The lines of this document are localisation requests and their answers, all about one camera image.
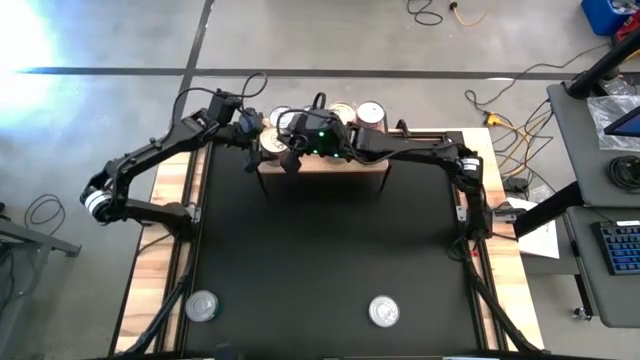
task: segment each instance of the can lid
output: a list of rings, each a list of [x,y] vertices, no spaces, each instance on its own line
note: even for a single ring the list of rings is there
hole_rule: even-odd
[[[268,127],[260,133],[260,145],[271,154],[279,154],[287,150],[287,147],[278,140],[278,131],[275,127]]]
[[[276,124],[278,123],[278,117],[280,116],[280,114],[282,114],[283,112],[287,111],[287,110],[291,110],[290,107],[286,106],[286,105],[282,105],[282,106],[277,106],[276,108],[274,108],[273,110],[271,110],[271,113],[269,114],[269,124],[271,126],[276,126]],[[280,119],[280,128],[286,128],[289,123],[291,122],[291,119],[293,119],[293,115],[295,115],[294,113],[287,113],[285,114],[281,119]]]
[[[185,303],[185,312],[193,322],[205,322],[213,319],[218,310],[218,298],[207,290],[196,291]]]
[[[356,119],[356,109],[353,105],[345,101],[337,101],[329,105],[329,110],[333,111],[340,117],[343,123],[354,121]]]
[[[391,327],[398,322],[400,310],[393,299],[380,295],[371,300],[369,317],[374,324],[380,327]]]
[[[363,102],[358,106],[358,119],[366,122],[367,124],[375,124],[384,119],[385,113],[382,105],[375,101]]]

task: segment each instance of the wire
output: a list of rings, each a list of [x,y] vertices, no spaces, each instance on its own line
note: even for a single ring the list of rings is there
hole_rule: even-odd
[[[256,76],[262,76],[264,78],[264,82],[262,83],[262,86],[255,93],[253,93],[251,95],[246,95],[247,86],[249,86],[249,83],[251,82],[251,80],[253,80]],[[256,96],[260,95],[264,91],[264,89],[267,87],[268,83],[269,83],[269,76],[267,75],[267,73],[261,72],[261,71],[257,72],[257,73],[253,73],[251,76],[249,76],[247,78],[247,80],[244,81],[244,85],[242,86],[242,92],[240,93],[240,95],[236,95],[236,96],[240,97],[240,99],[241,99],[241,103],[240,103],[240,111],[241,112],[243,112],[243,113],[245,112],[245,110],[244,110],[244,99],[248,99],[248,98],[252,98],[252,97],[256,97]]]
[[[411,11],[410,5],[414,1],[416,0],[407,0],[407,12],[413,15],[413,20],[416,23],[424,26],[436,26],[436,25],[442,24],[442,21],[444,21],[444,18],[442,17],[442,15],[435,13],[433,11],[427,10],[427,8],[431,6],[431,3],[433,3],[433,0],[427,0],[427,3],[423,7],[421,7],[418,11]],[[435,20],[433,22],[420,21],[420,19],[418,18],[420,15],[429,15],[435,18]]]
[[[458,249],[458,245],[461,241],[464,241],[464,236],[461,236],[451,242],[449,246],[447,246],[447,257],[453,261],[463,261],[465,256],[464,254],[460,254],[462,251]]]
[[[512,127],[512,126],[510,126],[510,125],[502,124],[502,126],[507,127],[507,128],[509,128],[509,129],[511,129],[512,131],[515,131],[515,132],[517,132],[518,134],[520,134],[520,136],[521,136],[521,140],[520,140],[520,141],[515,145],[515,147],[513,147],[513,149],[509,152],[509,154],[507,154],[507,157],[505,158],[505,160],[504,160],[504,161],[502,161],[502,162],[499,164],[499,166],[498,166],[498,167],[502,167],[502,166],[506,163],[506,161],[507,161],[510,157],[512,157],[512,156],[513,156],[513,154],[518,150],[518,148],[520,148],[520,145],[522,145],[522,143],[523,143],[523,142],[526,144],[526,150],[525,150],[524,163],[523,163],[523,165],[519,165],[519,166],[517,166],[516,168],[514,168],[514,169],[512,169],[512,170],[510,170],[510,171],[508,171],[508,172],[502,173],[501,175],[502,175],[503,177],[507,177],[507,178],[509,178],[509,177],[512,177],[512,176],[518,175],[518,174],[520,174],[521,172],[523,172],[523,171],[526,169],[525,165],[527,165],[527,163],[528,163],[529,161],[531,161],[531,159],[533,159],[533,156],[537,155],[537,153],[539,153],[539,151],[541,150],[541,149],[538,149],[538,151],[536,151],[536,152],[535,152],[535,154],[531,154],[531,149],[532,149],[533,143],[534,143],[534,141],[535,141],[535,139],[536,139],[536,138],[549,138],[549,141],[547,141],[547,143],[545,143],[545,144],[543,145],[543,148],[544,148],[546,145],[548,145],[548,143],[549,143],[551,140],[553,140],[553,137],[542,137],[542,136],[539,136],[539,135],[538,135],[538,134],[539,134],[539,132],[540,132],[540,131],[541,131],[541,130],[542,130],[542,129],[547,125],[547,123],[548,123],[548,122],[549,122],[549,120],[550,120],[550,117],[549,117],[549,118],[546,118],[546,119],[545,119],[545,118],[543,118],[543,116],[545,116],[547,113],[542,113],[542,114],[540,114],[540,115],[538,115],[537,117],[535,117],[535,118],[534,118],[534,117],[533,117],[533,115],[535,115],[535,113],[536,113],[539,109],[540,109],[540,107],[538,107],[538,108],[537,108],[537,109],[536,109],[536,110],[531,114],[531,116],[529,116],[529,118],[527,119],[527,121],[525,122],[525,124],[524,124],[523,126],[521,126],[520,128],[514,128],[514,127]],[[540,126],[540,127],[536,130],[536,133],[535,133],[535,134],[532,134],[532,133],[530,133],[529,131],[531,131],[531,130],[533,130],[533,129],[528,129],[528,128],[527,128],[527,125],[529,125],[530,123],[532,123],[534,120],[535,120],[535,123],[533,124],[533,128],[536,128],[536,127],[538,127],[538,126]]]
[[[607,166],[609,180],[629,194],[640,194],[640,158],[633,155],[618,156]]]
[[[162,240],[164,240],[164,239],[166,239],[166,238],[168,238],[168,237],[170,237],[170,236],[171,236],[171,234],[167,234],[167,235],[161,236],[161,237],[159,237],[159,238],[157,238],[157,239],[153,240],[152,242],[150,242],[150,243],[148,243],[148,244],[144,245],[143,247],[141,247],[140,249],[138,249],[138,252],[137,252],[136,256],[140,255],[140,254],[141,254],[143,251],[145,251],[146,249],[150,248],[151,246],[153,246],[153,245],[155,245],[155,244],[159,243],[160,241],[162,241]]]
[[[264,77],[264,83],[262,84],[262,86],[260,87],[260,89],[258,89],[258,91],[256,91],[253,94],[245,94],[245,92],[247,91],[247,86],[249,85],[249,82],[251,80],[253,80],[256,76],[262,75]],[[231,96],[235,96],[235,97],[239,97],[240,99],[244,100],[244,99],[249,99],[252,97],[256,97],[258,95],[260,95],[264,89],[267,87],[267,84],[269,83],[269,76],[264,73],[264,72],[257,72],[252,74],[251,76],[249,76],[247,78],[247,80],[245,80],[244,85],[242,86],[242,93],[241,94],[233,94],[230,93],[229,95]],[[175,121],[176,119],[176,111],[178,108],[178,102],[180,101],[180,98],[182,98],[182,96],[184,96],[185,94],[191,92],[191,91],[203,91],[212,95],[215,95],[216,93],[218,93],[218,90],[211,90],[211,89],[207,89],[207,88],[203,88],[203,87],[192,87],[192,88],[188,88],[185,90],[182,90],[178,93],[178,95],[176,96],[176,99],[173,101],[173,109],[171,110],[171,123],[173,123],[173,121]],[[242,103],[240,104],[240,108],[241,110],[244,112],[244,101],[242,101]]]
[[[504,239],[508,239],[508,240],[518,240],[517,237],[513,237],[513,236],[508,236],[508,235],[502,235],[502,234],[498,234],[498,233],[491,233],[491,235],[493,236],[498,236]]]
[[[507,86],[505,86],[504,88],[502,88],[498,94],[496,94],[496,96],[492,97],[491,99],[487,100],[487,101],[478,101],[478,96],[475,93],[475,91],[468,89],[465,90],[464,92],[464,97],[467,99],[467,101],[469,101],[477,110],[482,110],[480,108],[480,106],[487,106],[491,103],[493,103],[494,101],[498,100],[498,98],[500,98],[500,96],[502,96],[502,94],[504,94],[507,90],[511,89],[513,87],[513,85],[515,85],[516,81],[518,81],[521,77],[523,77],[524,75],[526,75],[527,73],[529,73],[531,70],[538,68],[538,67],[549,67],[549,68],[554,68],[554,69],[564,69],[565,67],[569,66],[569,64],[571,64],[572,62],[576,61],[578,58],[580,58],[581,56],[600,49],[602,47],[608,46],[609,44],[602,44],[602,45],[598,45],[596,47],[587,49],[581,53],[579,53],[578,55],[574,56],[573,58],[571,58],[569,61],[565,62],[562,65],[554,65],[554,64],[547,64],[547,63],[537,63],[534,64],[530,67],[528,67],[526,70],[524,70],[523,72],[519,73],[518,75],[516,75],[512,80],[511,83]]]
[[[468,22],[462,20],[462,17],[458,13],[458,2],[456,2],[454,0],[451,0],[451,4],[449,5],[449,9],[453,10],[453,14],[455,15],[456,19],[458,19],[458,22],[460,24],[462,24],[464,26],[469,26],[469,27],[478,25],[489,14],[489,9],[487,9],[484,12],[484,14],[482,14],[482,16],[480,16],[480,18],[478,20],[468,23]]]
[[[500,156],[500,157],[504,157],[504,158],[508,158],[511,161],[515,161],[517,164],[521,164],[524,165],[520,160],[514,159],[513,157],[508,157],[506,155],[502,155],[502,154],[496,154],[496,156]],[[553,188],[553,186],[551,186],[551,184],[549,184],[549,182],[547,180],[545,180],[542,176],[540,176],[539,173],[537,173],[535,170],[533,170],[530,166],[526,166],[527,170],[529,170],[533,175],[535,175],[536,177],[538,177],[538,179],[540,179],[543,183],[545,183],[545,185],[547,185],[549,187],[549,189],[551,189],[551,191],[553,191],[554,193],[556,192],[556,190]]]
[[[323,92],[319,92],[319,93],[316,94],[316,97],[313,98],[313,105],[311,105],[311,108],[312,109],[324,109],[324,106],[326,104],[327,104],[327,94],[325,94]]]
[[[48,204],[48,203],[54,203],[56,205],[58,205],[57,210],[53,213],[53,215],[49,216],[48,218],[44,219],[44,220],[35,220],[35,215],[36,212],[38,211],[38,209],[40,209],[43,205]],[[38,196],[38,198],[36,198],[28,207],[27,210],[24,212],[24,226],[27,229],[31,229],[33,227],[33,225],[44,225],[50,221],[52,221],[53,219],[55,219],[58,214],[62,214],[62,217],[60,219],[60,222],[58,223],[58,225],[56,225],[53,230],[51,230],[49,232],[49,236],[52,236],[53,234],[56,233],[56,231],[58,231],[58,229],[60,228],[60,226],[62,226],[62,224],[64,223],[65,219],[67,218],[67,212],[64,209],[64,206],[62,205],[62,202],[60,201],[60,198],[58,198],[57,196],[53,195],[53,194],[42,194],[40,196]]]

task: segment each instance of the wooden platform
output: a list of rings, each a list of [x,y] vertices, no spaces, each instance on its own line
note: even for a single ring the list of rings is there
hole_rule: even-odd
[[[478,151],[479,155],[484,158],[484,185],[489,205],[496,207],[506,200],[488,129],[412,129],[412,131],[461,131],[465,145]],[[204,151],[201,151],[196,161],[197,170],[191,195],[191,201],[194,202],[197,201],[197,194],[200,191],[203,154]],[[160,165],[153,188],[152,202],[164,204],[181,200],[188,159],[188,154],[181,154]],[[493,229],[500,234],[515,236],[511,225],[494,223]],[[142,234],[141,246],[164,234],[163,230],[157,226],[145,229]],[[134,264],[133,278],[126,299],[116,352],[126,350],[131,346],[159,309],[165,289],[172,247],[173,240],[168,238],[145,250]],[[542,336],[520,259],[518,244],[512,240],[494,237],[487,240],[487,248],[498,301],[525,337],[538,348],[543,348]],[[492,317],[486,305],[483,302],[481,305],[489,344],[491,348],[497,348]],[[170,326],[165,342],[167,344],[166,350],[171,350],[173,346],[177,308],[178,306],[174,309],[169,321]]]

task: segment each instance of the tin can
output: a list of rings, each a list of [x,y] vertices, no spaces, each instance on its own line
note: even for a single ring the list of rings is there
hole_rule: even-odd
[[[285,105],[277,106],[273,110],[271,110],[271,113],[269,114],[269,125],[276,127],[278,123],[278,117],[280,117],[280,114],[287,110],[291,110],[291,108]],[[294,115],[295,113],[290,112],[282,116],[282,118],[280,119],[280,129],[286,128],[293,119]]]
[[[369,304],[369,318],[379,327],[391,327],[400,318],[398,304],[388,296],[376,296]]]
[[[278,131],[275,127],[268,127],[260,133],[260,148],[273,158],[267,161],[273,166],[279,165],[279,159],[287,152],[287,147],[278,140]]]
[[[375,101],[365,101],[356,110],[358,124],[364,127],[377,127],[387,117],[382,105]]]
[[[356,108],[354,105],[346,102],[346,101],[336,101],[329,105],[327,110],[332,111],[340,120],[342,120],[343,124],[347,124],[348,122],[353,122],[356,120]]]
[[[218,312],[218,298],[207,290],[196,291],[187,299],[185,312],[193,322],[209,321]]]

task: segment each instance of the keyboard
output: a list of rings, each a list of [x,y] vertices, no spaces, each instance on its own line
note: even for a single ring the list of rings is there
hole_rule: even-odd
[[[602,249],[611,275],[640,274],[640,222],[610,222],[593,224],[596,239]]]

